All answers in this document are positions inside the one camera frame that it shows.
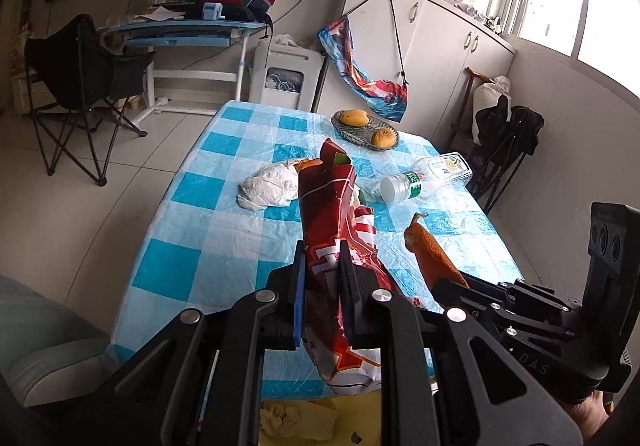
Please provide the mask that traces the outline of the person's right hand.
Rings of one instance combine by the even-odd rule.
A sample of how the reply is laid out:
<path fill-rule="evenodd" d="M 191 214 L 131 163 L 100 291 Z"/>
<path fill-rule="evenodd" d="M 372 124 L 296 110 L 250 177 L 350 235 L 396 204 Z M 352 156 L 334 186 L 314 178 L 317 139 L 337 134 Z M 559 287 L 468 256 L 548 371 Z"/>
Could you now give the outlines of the person's right hand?
<path fill-rule="evenodd" d="M 608 420 L 602 391 L 593 391 L 582 403 L 573 405 L 561 402 L 560 405 L 577 424 L 584 443 Z"/>

